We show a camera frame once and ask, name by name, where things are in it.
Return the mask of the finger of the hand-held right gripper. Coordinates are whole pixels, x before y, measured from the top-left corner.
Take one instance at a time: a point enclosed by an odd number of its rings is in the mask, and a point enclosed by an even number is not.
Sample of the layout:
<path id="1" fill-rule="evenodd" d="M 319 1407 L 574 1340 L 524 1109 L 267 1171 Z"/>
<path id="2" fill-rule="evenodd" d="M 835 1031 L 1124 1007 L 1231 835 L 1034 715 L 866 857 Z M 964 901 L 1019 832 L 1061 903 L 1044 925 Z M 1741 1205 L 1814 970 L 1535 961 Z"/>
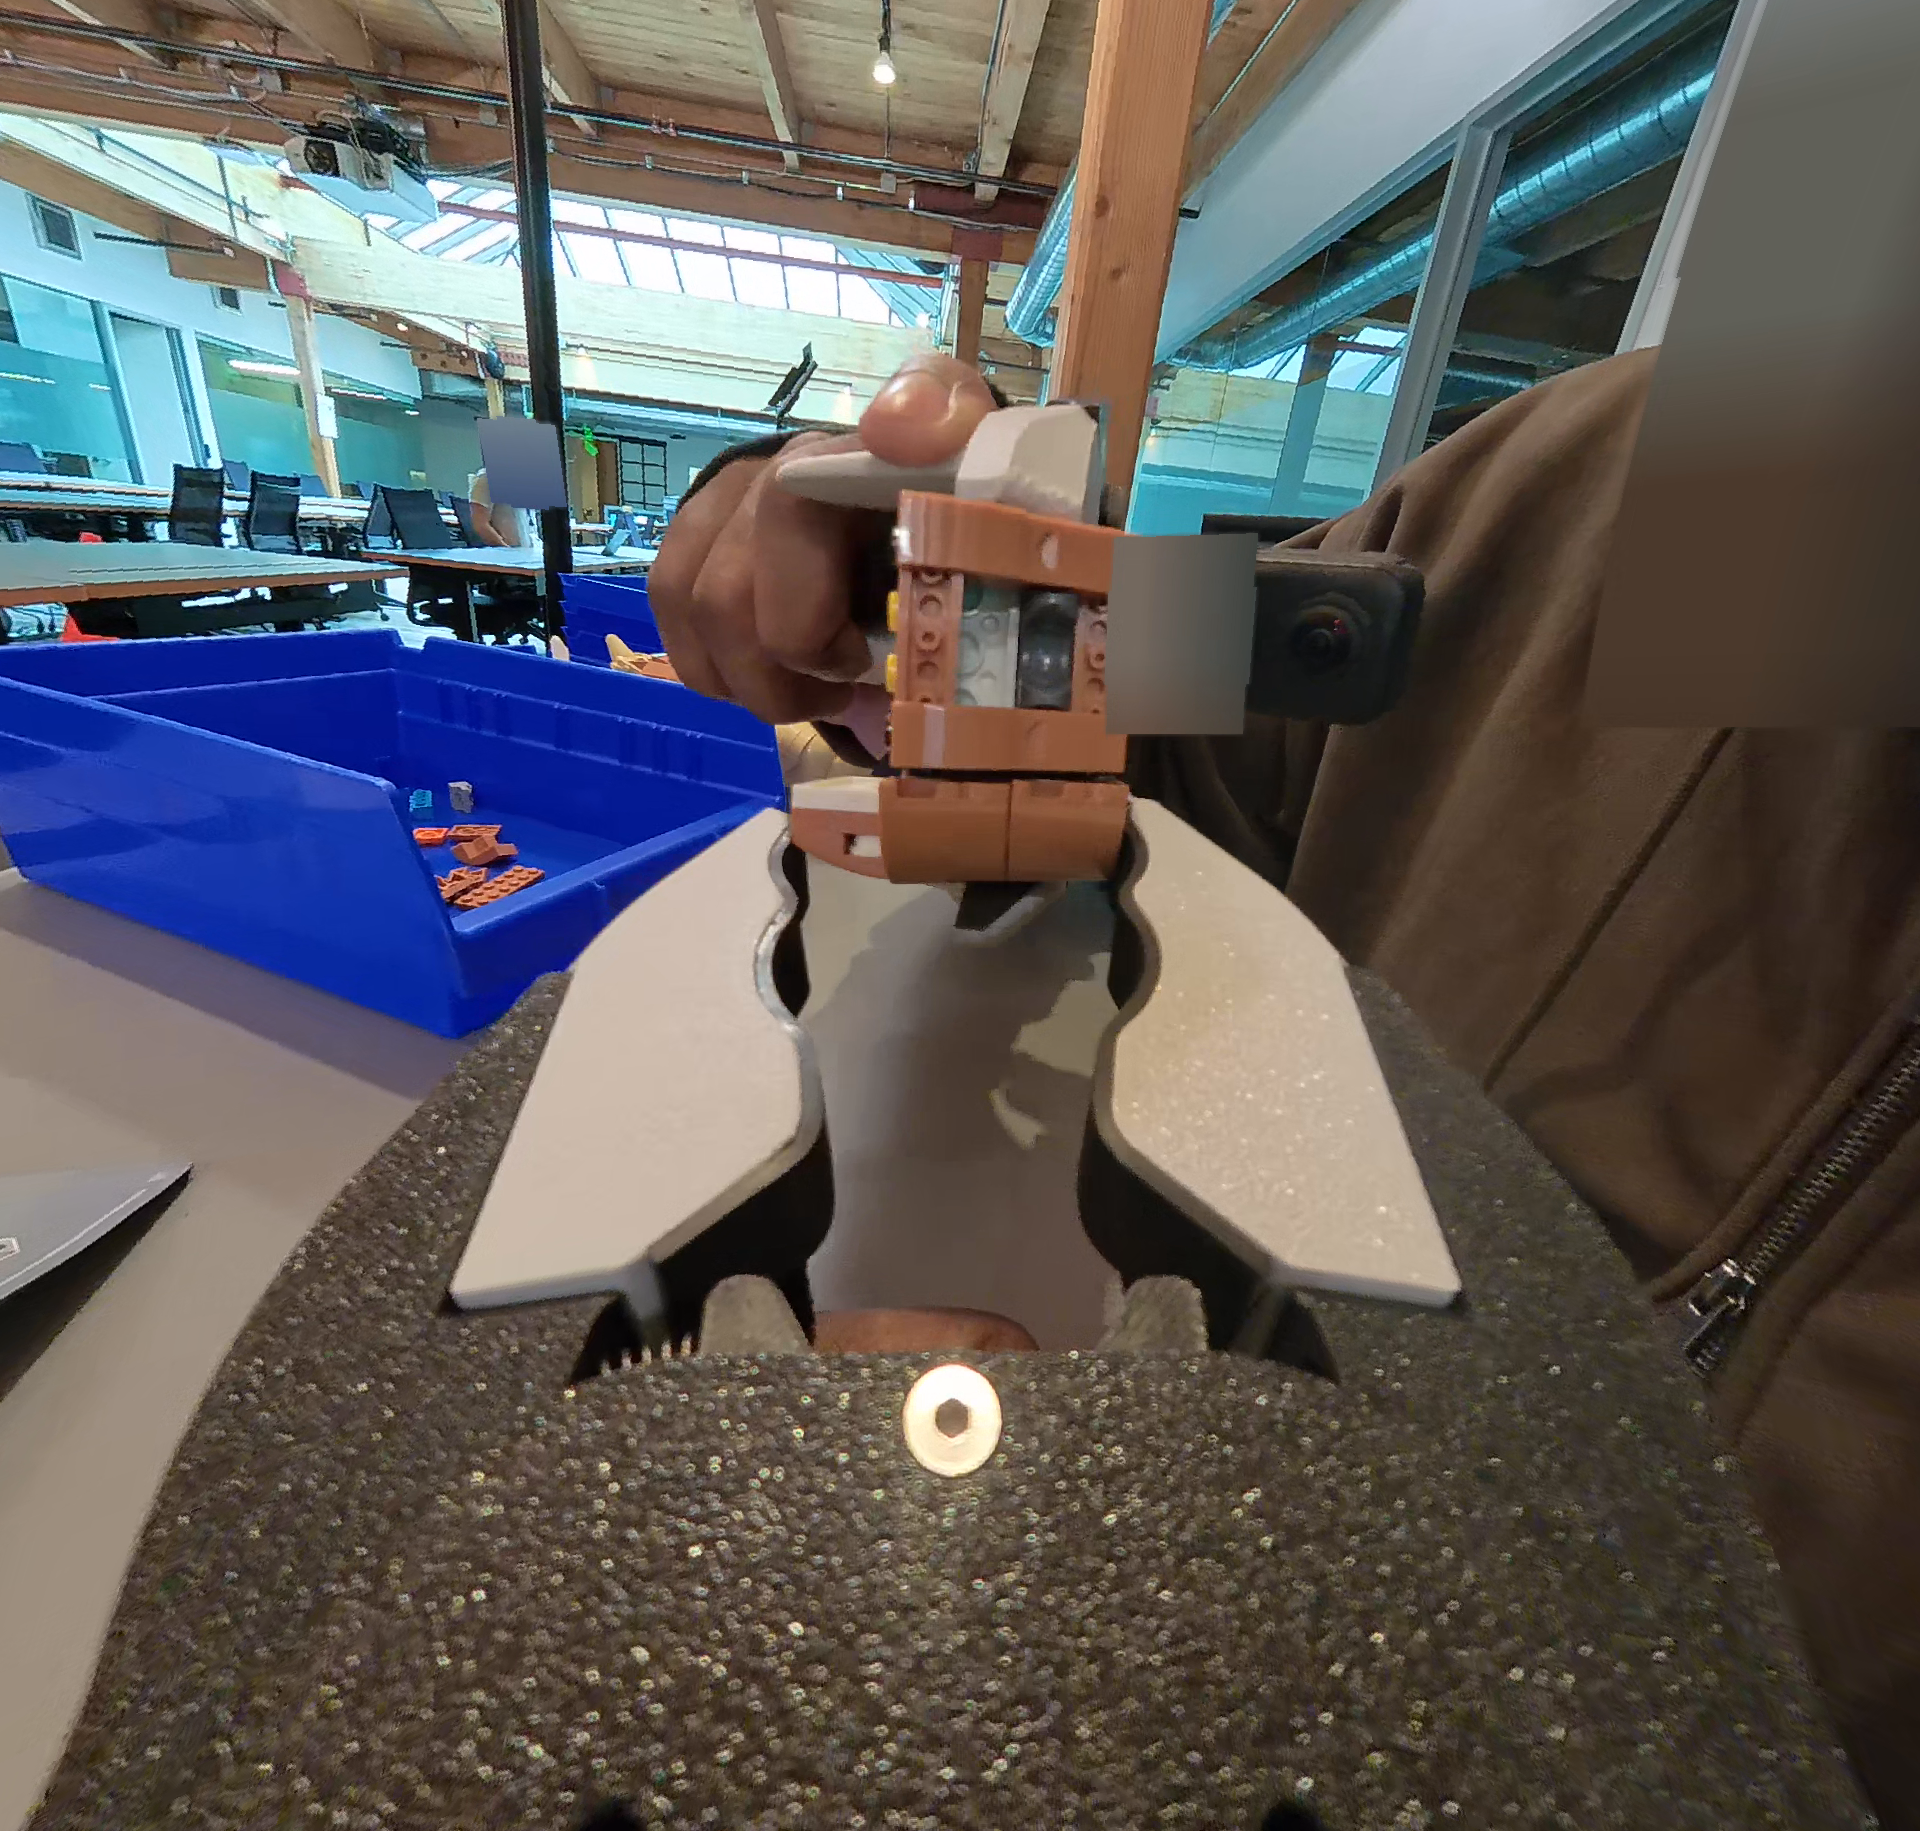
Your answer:
<path id="1" fill-rule="evenodd" d="M 1076 892 L 1076 884 L 1009 884 L 968 881 L 954 884 L 955 899 L 951 932 L 970 947 L 1012 944 L 1023 931 L 1046 915 L 1061 899 Z"/>
<path id="2" fill-rule="evenodd" d="M 1105 435 L 1096 406 L 997 407 L 964 445 L 951 496 L 1046 520 L 1100 524 L 1104 459 Z"/>

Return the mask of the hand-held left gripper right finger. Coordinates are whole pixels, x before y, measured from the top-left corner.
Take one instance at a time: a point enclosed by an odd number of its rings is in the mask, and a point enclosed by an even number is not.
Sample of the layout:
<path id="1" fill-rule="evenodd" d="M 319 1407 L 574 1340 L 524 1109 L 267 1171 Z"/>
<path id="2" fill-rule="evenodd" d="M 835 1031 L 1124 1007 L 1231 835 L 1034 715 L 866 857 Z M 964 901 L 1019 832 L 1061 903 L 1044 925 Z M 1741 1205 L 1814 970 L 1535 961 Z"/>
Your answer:
<path id="1" fill-rule="evenodd" d="M 1323 1353 L 1308 1295 L 1453 1311 L 1461 1273 L 1331 941 L 1146 798 L 1115 905 L 1093 1244 L 1122 1284 L 1192 1289 L 1224 1353 Z"/>

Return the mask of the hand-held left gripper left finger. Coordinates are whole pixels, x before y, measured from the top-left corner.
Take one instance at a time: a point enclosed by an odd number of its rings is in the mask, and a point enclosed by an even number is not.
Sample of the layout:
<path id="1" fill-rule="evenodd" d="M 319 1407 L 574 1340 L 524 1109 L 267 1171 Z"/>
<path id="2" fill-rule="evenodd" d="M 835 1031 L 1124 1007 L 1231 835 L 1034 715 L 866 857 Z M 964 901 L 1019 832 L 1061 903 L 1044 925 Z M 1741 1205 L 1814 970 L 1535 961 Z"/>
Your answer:
<path id="1" fill-rule="evenodd" d="M 779 810 L 758 810 L 626 908 L 577 961 L 447 1284 L 464 1313 L 612 1295 L 671 1313 L 672 1255 L 826 1133 L 779 1000 L 800 917 Z"/>

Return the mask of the colourful toy brick build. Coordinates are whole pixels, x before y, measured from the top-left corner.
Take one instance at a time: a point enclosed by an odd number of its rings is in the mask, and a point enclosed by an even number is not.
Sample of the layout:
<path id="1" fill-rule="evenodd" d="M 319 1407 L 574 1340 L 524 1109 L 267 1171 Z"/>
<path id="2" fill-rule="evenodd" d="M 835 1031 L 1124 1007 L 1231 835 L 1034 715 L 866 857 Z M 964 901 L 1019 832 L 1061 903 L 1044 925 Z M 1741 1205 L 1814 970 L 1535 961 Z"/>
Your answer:
<path id="1" fill-rule="evenodd" d="M 791 793 L 798 852 L 889 884 L 1107 879 L 1129 824 L 1109 727 L 1119 533 L 904 493 L 875 675 L 887 767 Z"/>

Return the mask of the person's right forearm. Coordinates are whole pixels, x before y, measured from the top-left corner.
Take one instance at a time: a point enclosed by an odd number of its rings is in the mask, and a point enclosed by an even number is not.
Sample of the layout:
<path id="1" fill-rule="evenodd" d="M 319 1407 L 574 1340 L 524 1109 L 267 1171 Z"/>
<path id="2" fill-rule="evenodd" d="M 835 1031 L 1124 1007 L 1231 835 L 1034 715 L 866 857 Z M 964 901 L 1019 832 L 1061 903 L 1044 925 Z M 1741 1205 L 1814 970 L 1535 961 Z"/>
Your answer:
<path id="1" fill-rule="evenodd" d="M 1659 357 L 1561 374 L 1473 419 L 1346 514 L 1265 536 L 1265 550 L 1420 570 L 1400 703 L 1358 727 L 1255 717 L 1240 737 L 1131 741 L 1129 788 L 1299 905 L 1402 872 L 1427 806 L 1468 764 L 1551 613 L 1586 622 L 1576 590 L 1612 541 Z"/>

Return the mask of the grey desk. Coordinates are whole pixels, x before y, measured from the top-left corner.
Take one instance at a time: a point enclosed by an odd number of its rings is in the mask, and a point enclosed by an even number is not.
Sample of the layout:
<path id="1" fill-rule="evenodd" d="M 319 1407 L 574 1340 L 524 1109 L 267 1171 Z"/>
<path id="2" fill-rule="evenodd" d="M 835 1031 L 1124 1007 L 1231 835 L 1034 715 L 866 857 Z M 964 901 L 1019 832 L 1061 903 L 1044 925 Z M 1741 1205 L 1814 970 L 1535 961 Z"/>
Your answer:
<path id="1" fill-rule="evenodd" d="M 618 1368 L 609 1299 L 447 1307 L 565 977 L 444 1042 L 13 879 L 5 1174 L 192 1162 L 5 1398 L 5 1828 L 1334 1828 L 1366 1643 L 1308 1375 L 1098 1357 L 1074 1218 L 1102 901 L 1006 944 L 819 876 L 841 1200 L 984 1359 Z"/>

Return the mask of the brown background desk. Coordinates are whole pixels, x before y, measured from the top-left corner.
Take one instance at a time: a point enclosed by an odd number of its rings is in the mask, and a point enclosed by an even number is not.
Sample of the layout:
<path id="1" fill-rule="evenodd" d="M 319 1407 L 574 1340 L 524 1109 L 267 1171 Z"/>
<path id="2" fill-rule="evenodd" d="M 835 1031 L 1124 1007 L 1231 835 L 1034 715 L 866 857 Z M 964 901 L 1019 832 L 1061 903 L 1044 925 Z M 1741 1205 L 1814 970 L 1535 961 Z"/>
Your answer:
<path id="1" fill-rule="evenodd" d="M 505 577 L 532 586 L 545 583 L 543 563 L 524 548 L 455 548 L 455 550 L 408 550 L 408 548 L 362 548 L 356 558 L 366 565 L 389 565 L 421 570 L 456 570 L 468 575 Z"/>
<path id="2" fill-rule="evenodd" d="M 3 608 L 104 603 L 132 596 L 223 596 L 341 588 L 403 577 L 394 563 L 305 558 L 169 543 L 3 543 Z"/>

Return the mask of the person's right hand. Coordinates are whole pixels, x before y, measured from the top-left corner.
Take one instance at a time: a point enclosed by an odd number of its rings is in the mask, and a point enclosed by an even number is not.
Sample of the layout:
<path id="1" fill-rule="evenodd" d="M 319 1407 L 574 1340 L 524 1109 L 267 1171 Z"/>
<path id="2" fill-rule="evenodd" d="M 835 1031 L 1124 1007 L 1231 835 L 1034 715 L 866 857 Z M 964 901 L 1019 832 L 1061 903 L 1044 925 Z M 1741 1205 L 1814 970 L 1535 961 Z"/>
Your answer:
<path id="1" fill-rule="evenodd" d="M 693 690 L 773 727 L 808 727 L 842 771 L 886 758 L 887 694 L 861 683 L 872 659 L 854 599 L 876 512 L 805 499 L 777 466 L 868 451 L 920 467 L 955 458 L 1006 406 L 994 382 L 954 357 L 910 358 L 864 410 L 854 434 L 760 438 L 716 459 L 680 505 L 649 601 L 665 655 Z"/>

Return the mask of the person's left hand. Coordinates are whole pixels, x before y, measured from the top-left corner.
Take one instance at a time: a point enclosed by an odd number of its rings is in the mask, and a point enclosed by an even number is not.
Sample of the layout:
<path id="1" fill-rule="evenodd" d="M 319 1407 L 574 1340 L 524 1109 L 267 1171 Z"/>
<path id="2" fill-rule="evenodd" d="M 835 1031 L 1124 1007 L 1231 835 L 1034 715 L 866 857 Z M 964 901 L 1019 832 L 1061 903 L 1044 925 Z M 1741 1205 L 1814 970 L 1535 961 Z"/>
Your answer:
<path id="1" fill-rule="evenodd" d="M 826 1355 L 1003 1355 L 1032 1353 L 1038 1340 L 1013 1319 L 984 1311 L 826 1311 L 813 1329 Z"/>

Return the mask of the pile of loose bricks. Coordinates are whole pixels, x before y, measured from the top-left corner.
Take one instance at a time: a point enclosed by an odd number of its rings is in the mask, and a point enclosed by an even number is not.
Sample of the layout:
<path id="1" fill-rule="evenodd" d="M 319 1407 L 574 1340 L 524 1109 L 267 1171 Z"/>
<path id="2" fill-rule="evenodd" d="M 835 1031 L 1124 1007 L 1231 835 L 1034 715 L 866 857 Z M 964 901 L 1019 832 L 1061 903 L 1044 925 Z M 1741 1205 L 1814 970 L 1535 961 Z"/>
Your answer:
<path id="1" fill-rule="evenodd" d="M 412 838 L 442 905 L 471 914 L 545 884 L 547 871 L 523 857 L 497 821 L 477 816 L 476 788 L 456 779 L 444 792 L 410 790 Z"/>

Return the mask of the blue plastic bin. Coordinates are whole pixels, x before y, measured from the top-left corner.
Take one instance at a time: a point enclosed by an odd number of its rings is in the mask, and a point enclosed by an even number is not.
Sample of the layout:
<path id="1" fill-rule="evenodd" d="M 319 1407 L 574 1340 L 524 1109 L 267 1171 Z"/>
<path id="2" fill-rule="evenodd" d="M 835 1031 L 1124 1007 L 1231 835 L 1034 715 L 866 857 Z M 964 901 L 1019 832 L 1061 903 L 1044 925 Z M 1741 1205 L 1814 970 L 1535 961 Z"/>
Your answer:
<path id="1" fill-rule="evenodd" d="M 464 779 L 545 884 L 442 905 L 410 790 Z M 773 733 L 682 684 L 389 629 L 5 650 L 39 886 L 458 1037 L 756 810 Z"/>
<path id="2" fill-rule="evenodd" d="M 571 660 L 588 668 L 611 668 L 609 639 L 654 659 L 666 643 L 652 609 L 644 573 L 563 575 L 563 643 Z"/>

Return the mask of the person's brown jacket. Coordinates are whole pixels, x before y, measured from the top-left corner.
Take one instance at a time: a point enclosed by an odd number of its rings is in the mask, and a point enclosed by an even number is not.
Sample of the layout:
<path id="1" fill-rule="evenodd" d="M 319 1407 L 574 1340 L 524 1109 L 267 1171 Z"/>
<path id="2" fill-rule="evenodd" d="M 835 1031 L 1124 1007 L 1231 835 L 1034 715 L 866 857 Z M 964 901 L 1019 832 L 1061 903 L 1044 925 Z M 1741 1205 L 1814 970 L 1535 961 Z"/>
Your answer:
<path id="1" fill-rule="evenodd" d="M 1609 1224 L 1667 1326 L 1834 1165 L 1711 1408 L 1915 1828 L 1915 732 L 1420 718 L 1284 747 L 1291 897 Z"/>

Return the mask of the row of black office chairs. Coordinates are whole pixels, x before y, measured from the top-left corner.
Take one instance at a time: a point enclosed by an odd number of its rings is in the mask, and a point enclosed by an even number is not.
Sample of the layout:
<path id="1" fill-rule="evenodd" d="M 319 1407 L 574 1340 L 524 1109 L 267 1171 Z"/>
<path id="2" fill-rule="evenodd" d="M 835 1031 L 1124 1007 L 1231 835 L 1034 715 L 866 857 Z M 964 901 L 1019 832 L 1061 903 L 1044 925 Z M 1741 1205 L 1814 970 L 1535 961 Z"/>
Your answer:
<path id="1" fill-rule="evenodd" d="M 176 466 L 168 511 L 168 539 L 174 544 L 214 548 L 228 543 L 224 473 Z M 299 476 L 249 475 L 247 506 L 238 520 L 242 548 L 267 553 L 302 553 L 299 544 Z M 456 544 L 432 493 L 374 488 L 366 520 L 359 525 L 362 552 L 408 550 L 446 552 Z M 269 627 L 278 633 L 323 629 L 350 615 L 384 613 L 385 593 L 377 582 L 354 582 L 342 588 L 283 588 L 245 599 L 231 608 L 214 608 L 217 627 Z"/>

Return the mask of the ceiling projector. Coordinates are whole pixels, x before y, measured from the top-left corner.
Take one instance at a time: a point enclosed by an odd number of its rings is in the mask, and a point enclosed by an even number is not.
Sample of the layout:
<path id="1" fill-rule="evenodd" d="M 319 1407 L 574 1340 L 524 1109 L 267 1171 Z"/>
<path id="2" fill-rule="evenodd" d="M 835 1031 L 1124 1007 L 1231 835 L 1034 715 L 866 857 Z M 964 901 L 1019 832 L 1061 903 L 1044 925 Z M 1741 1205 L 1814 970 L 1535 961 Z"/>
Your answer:
<path id="1" fill-rule="evenodd" d="M 356 193 L 393 193 L 397 165 L 393 155 L 354 140 L 347 126 L 326 124 L 284 140 L 283 160 L 311 186 L 350 190 Z"/>

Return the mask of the spiral duct behind glass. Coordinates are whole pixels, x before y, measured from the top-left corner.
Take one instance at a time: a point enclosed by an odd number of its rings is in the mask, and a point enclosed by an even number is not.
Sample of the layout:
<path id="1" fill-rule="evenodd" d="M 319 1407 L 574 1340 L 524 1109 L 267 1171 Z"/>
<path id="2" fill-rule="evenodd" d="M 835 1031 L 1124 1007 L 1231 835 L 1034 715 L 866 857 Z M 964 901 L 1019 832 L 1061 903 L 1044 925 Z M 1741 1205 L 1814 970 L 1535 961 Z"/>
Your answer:
<path id="1" fill-rule="evenodd" d="M 1678 160 L 1707 101 L 1723 46 L 1711 37 L 1624 77 L 1565 129 L 1511 156 L 1484 215 L 1473 283 L 1523 265 L 1521 242 L 1540 226 Z M 1422 283 L 1436 230 L 1405 237 L 1323 278 L 1304 298 L 1267 306 L 1238 330 L 1213 330 L 1167 357 L 1193 372 L 1258 366 L 1349 318 L 1363 318 Z"/>

